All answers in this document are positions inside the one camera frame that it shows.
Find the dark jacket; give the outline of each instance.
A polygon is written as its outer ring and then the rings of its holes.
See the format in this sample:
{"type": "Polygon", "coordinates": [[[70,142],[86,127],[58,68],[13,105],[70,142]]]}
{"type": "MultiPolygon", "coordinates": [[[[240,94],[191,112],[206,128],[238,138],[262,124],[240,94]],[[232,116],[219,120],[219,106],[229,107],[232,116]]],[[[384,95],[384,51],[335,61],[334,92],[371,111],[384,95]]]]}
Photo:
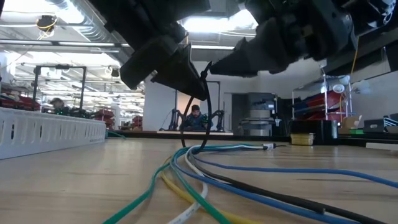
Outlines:
{"type": "Polygon", "coordinates": [[[197,118],[195,118],[192,114],[187,116],[187,119],[184,122],[184,130],[186,131],[206,131],[205,124],[208,124],[207,115],[200,114],[197,118]]]}

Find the metal shelf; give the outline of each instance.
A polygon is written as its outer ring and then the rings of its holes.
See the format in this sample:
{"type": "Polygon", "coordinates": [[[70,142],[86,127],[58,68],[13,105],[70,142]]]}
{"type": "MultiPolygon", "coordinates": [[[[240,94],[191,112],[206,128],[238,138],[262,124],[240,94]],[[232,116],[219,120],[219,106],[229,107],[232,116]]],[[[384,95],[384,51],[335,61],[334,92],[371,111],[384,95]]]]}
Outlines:
{"type": "MultiPolygon", "coordinates": [[[[330,87],[330,83],[328,81],[337,81],[340,78],[345,77],[345,75],[341,75],[341,76],[337,76],[337,77],[333,77],[333,76],[328,76],[326,74],[323,74],[321,78],[314,80],[310,83],[307,83],[305,85],[302,85],[296,89],[294,89],[292,91],[292,117],[293,119],[295,119],[295,114],[296,113],[308,113],[308,112],[312,112],[312,111],[324,111],[325,112],[325,118],[326,120],[328,119],[328,115],[329,114],[345,114],[346,116],[349,115],[354,115],[355,113],[353,113],[353,106],[352,106],[352,97],[351,97],[351,91],[348,92],[348,96],[347,96],[347,101],[345,104],[345,112],[328,112],[328,110],[330,110],[331,108],[329,108],[328,106],[328,88],[330,87]],[[294,109],[294,105],[297,105],[297,103],[294,103],[294,92],[295,91],[315,91],[318,90],[320,91],[322,87],[325,87],[325,92],[324,92],[324,104],[322,105],[318,105],[318,106],[311,106],[309,108],[304,108],[304,109],[300,109],[300,110],[295,110],[294,109]]],[[[348,86],[346,87],[347,90],[351,90],[351,83],[348,83],[348,86]]]]}
{"type": "Polygon", "coordinates": [[[311,107],[300,109],[300,110],[294,110],[294,113],[311,112],[313,110],[316,111],[316,109],[319,109],[319,108],[325,109],[325,105],[323,104],[323,105],[318,105],[318,106],[311,106],[311,107]]]}
{"type": "MultiPolygon", "coordinates": [[[[340,75],[337,77],[325,75],[326,81],[339,80],[340,78],[344,78],[345,75],[340,75]]],[[[314,80],[310,83],[304,84],[298,88],[295,88],[293,91],[313,91],[320,90],[323,86],[325,86],[325,79],[321,77],[317,80],[314,80]]]]}

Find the small yellow box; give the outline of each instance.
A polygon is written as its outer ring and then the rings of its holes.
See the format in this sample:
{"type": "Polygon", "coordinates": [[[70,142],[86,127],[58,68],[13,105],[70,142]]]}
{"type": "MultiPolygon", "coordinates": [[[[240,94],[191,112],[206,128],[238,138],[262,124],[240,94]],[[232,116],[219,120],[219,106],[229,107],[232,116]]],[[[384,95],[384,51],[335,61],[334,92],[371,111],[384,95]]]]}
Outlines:
{"type": "Polygon", "coordinates": [[[290,137],[292,138],[292,145],[312,146],[315,135],[313,133],[290,134],[290,137]]]}

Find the robotic arm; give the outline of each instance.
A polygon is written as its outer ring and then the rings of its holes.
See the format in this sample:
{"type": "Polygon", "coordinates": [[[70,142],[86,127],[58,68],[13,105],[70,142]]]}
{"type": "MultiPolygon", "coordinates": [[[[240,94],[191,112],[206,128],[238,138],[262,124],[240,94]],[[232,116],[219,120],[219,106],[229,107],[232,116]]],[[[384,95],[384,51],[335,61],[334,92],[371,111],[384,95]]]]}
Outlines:
{"type": "Polygon", "coordinates": [[[170,121],[168,131],[177,131],[178,128],[178,121],[179,119],[183,118],[184,114],[182,114],[179,110],[173,109],[172,110],[172,119],[170,121]]]}
{"type": "Polygon", "coordinates": [[[225,113],[223,110],[217,110],[209,117],[209,121],[211,121],[215,116],[218,117],[217,126],[216,126],[218,132],[224,132],[224,127],[223,127],[224,114],[225,113]]]}
{"type": "MultiPolygon", "coordinates": [[[[89,0],[135,50],[121,68],[121,79],[135,88],[152,82],[206,99],[205,88],[190,61],[188,35],[177,22],[210,9],[209,0],[89,0]]],[[[251,41],[241,40],[234,52],[210,72],[257,75],[259,70],[284,71],[300,58],[322,60],[357,48],[356,36],[386,25],[396,0],[237,0],[259,26],[251,41]]]]}

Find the metal rack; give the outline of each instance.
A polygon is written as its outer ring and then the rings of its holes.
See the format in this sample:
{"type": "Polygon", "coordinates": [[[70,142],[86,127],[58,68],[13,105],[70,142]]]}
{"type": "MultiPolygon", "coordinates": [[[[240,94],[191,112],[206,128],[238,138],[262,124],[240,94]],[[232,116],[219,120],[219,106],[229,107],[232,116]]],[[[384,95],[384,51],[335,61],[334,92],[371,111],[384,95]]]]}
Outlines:
{"type": "Polygon", "coordinates": [[[345,112],[329,112],[328,111],[329,110],[328,91],[331,87],[330,83],[333,81],[336,82],[337,80],[339,80],[340,78],[343,78],[343,77],[345,77],[345,75],[335,77],[335,76],[329,76],[329,75],[324,74],[324,75],[322,75],[321,78],[294,89],[292,91],[292,117],[293,117],[293,119],[295,119],[295,113],[304,112],[304,111],[311,112],[311,111],[317,110],[319,108],[324,108],[326,120],[328,120],[329,114],[345,114],[346,117],[352,116],[354,113],[353,113],[353,104],[352,104],[352,97],[351,97],[351,83],[350,82],[348,82],[348,85],[346,85],[346,89],[348,89],[349,91],[348,91],[348,96],[347,96],[346,105],[345,105],[346,106],[345,112]],[[294,110],[293,105],[295,104],[295,102],[294,102],[295,91],[315,91],[315,90],[321,90],[322,87],[325,87],[325,94],[324,94],[325,104],[318,105],[318,106],[311,106],[311,107],[304,108],[301,110],[294,110]]]}

